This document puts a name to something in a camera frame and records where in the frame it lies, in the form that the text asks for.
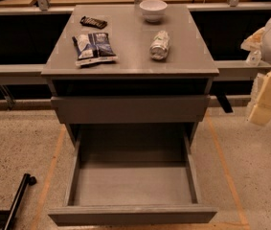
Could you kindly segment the blue chip bag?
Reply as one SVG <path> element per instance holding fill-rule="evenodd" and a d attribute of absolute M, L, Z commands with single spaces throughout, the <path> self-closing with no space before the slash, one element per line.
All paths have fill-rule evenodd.
<path fill-rule="evenodd" d="M 112 62 L 118 59 L 113 52 L 108 33 L 80 34 L 72 37 L 78 58 L 77 66 Z"/>

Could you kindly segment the grey drawer cabinet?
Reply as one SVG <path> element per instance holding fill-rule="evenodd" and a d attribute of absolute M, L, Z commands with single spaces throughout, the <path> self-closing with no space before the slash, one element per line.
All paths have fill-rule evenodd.
<path fill-rule="evenodd" d="M 107 22 L 110 44 L 118 57 L 115 62 L 77 67 L 72 37 L 83 33 L 79 22 L 86 15 Z M 159 29 L 167 31 L 170 36 L 169 55 L 164 61 L 156 61 L 149 54 L 150 44 Z M 146 22 L 134 5 L 84 5 L 74 9 L 42 75 L 49 84 L 52 98 L 157 97 L 209 96 L 217 73 L 213 58 L 185 6 L 169 6 L 157 26 Z M 183 125 L 191 149 L 200 122 L 63 124 L 75 150 L 84 126 L 142 124 Z"/>

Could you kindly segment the closed grey upper drawer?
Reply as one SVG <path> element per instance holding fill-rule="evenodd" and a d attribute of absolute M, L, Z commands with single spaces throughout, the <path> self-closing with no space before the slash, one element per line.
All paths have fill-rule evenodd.
<path fill-rule="evenodd" d="M 65 124 L 136 124 L 200 122 L 210 97 L 53 97 L 51 103 Z"/>

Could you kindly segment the open grey lower drawer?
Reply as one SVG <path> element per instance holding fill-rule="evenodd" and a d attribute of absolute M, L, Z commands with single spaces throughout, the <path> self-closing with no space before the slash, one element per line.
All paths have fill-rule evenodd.
<path fill-rule="evenodd" d="M 206 223 L 190 144 L 181 124 L 84 126 L 58 226 Z"/>

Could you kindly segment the crushed silver can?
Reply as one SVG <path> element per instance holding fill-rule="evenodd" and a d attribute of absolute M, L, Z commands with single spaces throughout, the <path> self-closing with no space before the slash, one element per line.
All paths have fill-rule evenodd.
<path fill-rule="evenodd" d="M 152 40 L 149 47 L 152 59 L 163 60 L 169 53 L 169 34 L 166 31 L 159 31 Z"/>

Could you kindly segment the white ceramic bowl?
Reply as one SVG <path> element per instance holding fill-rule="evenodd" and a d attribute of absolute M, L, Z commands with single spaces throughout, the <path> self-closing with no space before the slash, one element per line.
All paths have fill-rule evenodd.
<path fill-rule="evenodd" d="M 158 22 L 165 16 L 168 4 L 162 0 L 145 0 L 139 7 L 145 21 Z"/>

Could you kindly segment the black candy bar wrapper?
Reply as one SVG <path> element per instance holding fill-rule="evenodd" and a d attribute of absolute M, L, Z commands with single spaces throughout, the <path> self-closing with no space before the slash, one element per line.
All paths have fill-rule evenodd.
<path fill-rule="evenodd" d="M 87 16 L 84 16 L 79 23 L 82 26 L 93 27 L 97 29 L 104 29 L 107 26 L 106 21 Z"/>

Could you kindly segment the black metal leg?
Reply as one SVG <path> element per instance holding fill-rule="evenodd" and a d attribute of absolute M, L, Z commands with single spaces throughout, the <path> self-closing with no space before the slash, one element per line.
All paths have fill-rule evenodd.
<path fill-rule="evenodd" d="M 26 191 L 28 185 L 33 186 L 36 183 L 36 178 L 31 176 L 29 173 L 25 173 L 22 177 L 14 200 L 12 202 L 11 208 L 9 210 L 8 218 L 4 224 L 4 227 L 1 230 L 11 230 L 15 216 L 17 214 L 18 208 L 20 206 L 22 197 Z"/>

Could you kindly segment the grey metal rail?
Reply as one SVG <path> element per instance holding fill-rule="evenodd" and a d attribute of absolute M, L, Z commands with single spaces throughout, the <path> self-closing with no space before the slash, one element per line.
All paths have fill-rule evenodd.
<path fill-rule="evenodd" d="M 249 66 L 244 60 L 216 60 L 219 75 L 215 81 L 251 81 L 257 73 L 266 74 L 271 65 L 261 61 L 258 66 Z M 46 84 L 41 76 L 44 64 L 0 65 L 0 85 Z"/>

